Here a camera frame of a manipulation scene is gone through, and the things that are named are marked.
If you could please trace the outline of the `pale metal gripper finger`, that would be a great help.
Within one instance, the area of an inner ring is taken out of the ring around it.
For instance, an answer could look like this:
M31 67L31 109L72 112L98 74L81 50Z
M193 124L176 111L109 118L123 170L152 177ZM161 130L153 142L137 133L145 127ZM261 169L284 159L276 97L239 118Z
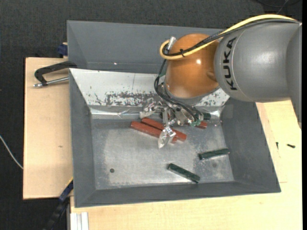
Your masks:
M143 107L142 107L142 111L140 112L140 118L145 118L148 116L151 116L152 114L155 113L155 103L151 102L151 103L146 103Z
M158 148L161 149L164 146L166 146L169 142L173 140L173 138L176 136L176 132L170 128L170 127L165 127L158 138Z

